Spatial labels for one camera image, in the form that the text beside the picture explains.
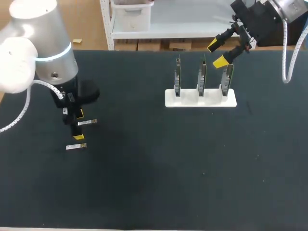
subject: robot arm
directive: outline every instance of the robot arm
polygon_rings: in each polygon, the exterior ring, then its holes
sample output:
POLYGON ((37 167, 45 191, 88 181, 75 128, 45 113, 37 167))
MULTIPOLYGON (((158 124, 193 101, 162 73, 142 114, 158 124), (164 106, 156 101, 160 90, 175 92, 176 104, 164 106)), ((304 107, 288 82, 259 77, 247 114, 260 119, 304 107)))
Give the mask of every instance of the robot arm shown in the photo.
POLYGON ((258 44, 276 29, 277 24, 282 21, 291 23, 307 11, 304 0, 268 0, 263 4, 258 1, 249 8, 242 0, 236 0, 231 7, 235 12, 232 17, 235 22, 231 25, 231 29, 217 35, 208 49, 214 52, 234 33, 239 35, 241 45, 219 57, 213 63, 216 68, 233 63, 233 60, 244 51, 249 52, 252 48, 250 43, 255 40, 258 44))
POLYGON ((8 38, 0 45, 0 91, 20 93, 30 87, 38 52, 26 38, 8 38))

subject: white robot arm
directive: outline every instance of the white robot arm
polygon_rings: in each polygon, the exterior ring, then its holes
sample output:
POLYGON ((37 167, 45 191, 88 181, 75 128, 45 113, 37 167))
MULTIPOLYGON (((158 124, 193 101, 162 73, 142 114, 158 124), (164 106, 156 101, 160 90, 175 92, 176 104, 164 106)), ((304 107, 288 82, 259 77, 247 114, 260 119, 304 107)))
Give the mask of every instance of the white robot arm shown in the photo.
POLYGON ((78 66, 57 0, 14 0, 10 23, 0 31, 0 91, 19 93, 34 79, 61 85, 78 66))
POLYGON ((14 94, 30 87, 37 57, 37 49, 30 40, 6 39, 0 46, 0 91, 14 94))

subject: metal cylinder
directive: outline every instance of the metal cylinder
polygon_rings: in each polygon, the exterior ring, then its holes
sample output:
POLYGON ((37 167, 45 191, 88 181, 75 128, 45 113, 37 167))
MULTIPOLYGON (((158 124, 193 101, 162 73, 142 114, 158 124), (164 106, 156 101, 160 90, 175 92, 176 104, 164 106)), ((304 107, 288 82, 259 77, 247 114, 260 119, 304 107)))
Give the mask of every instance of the metal cylinder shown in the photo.
POLYGON ((43 9, 43 13, 34 13, 33 17, 25 15, 25 9, 19 12, 20 5, 29 4, 27 1, 18 1, 18 7, 13 2, 10 7, 11 25, 18 31, 18 36, 29 39, 36 47, 38 77, 58 85, 74 78, 78 73, 78 66, 58 5, 55 0, 50 2, 55 5, 41 5, 40 7, 46 9, 43 9))
POLYGON ((285 19, 287 23, 293 22, 295 19, 303 15, 308 9, 304 0, 271 0, 275 3, 274 8, 285 19))

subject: metal shelf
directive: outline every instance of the metal shelf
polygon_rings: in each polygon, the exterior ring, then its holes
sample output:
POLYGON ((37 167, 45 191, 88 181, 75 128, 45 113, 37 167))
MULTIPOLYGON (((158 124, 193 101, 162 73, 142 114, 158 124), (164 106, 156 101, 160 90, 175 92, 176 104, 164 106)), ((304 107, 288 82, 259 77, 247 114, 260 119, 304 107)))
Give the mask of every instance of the metal shelf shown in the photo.
POLYGON ((114 39, 179 39, 215 37, 230 27, 234 0, 155 0, 149 31, 123 32, 116 16, 105 22, 114 39))

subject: white stand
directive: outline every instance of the white stand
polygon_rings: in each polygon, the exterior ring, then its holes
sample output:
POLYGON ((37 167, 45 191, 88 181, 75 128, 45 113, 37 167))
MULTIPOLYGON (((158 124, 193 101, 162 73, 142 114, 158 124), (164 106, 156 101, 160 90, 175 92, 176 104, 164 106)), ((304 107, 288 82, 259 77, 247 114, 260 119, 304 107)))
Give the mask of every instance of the white stand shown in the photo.
POLYGON ((222 95, 221 85, 218 89, 205 89, 203 97, 199 97, 197 89, 181 89, 180 97, 175 96, 174 89, 167 89, 166 107, 236 107, 237 105, 233 89, 229 89, 227 97, 222 95))

